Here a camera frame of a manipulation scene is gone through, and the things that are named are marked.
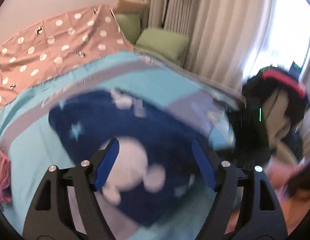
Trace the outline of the orange sleeved right forearm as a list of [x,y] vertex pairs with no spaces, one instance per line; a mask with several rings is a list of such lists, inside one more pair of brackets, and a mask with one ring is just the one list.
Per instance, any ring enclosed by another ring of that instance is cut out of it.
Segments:
[[272,158],[265,174],[276,192],[288,234],[291,234],[310,209],[310,159],[289,165]]

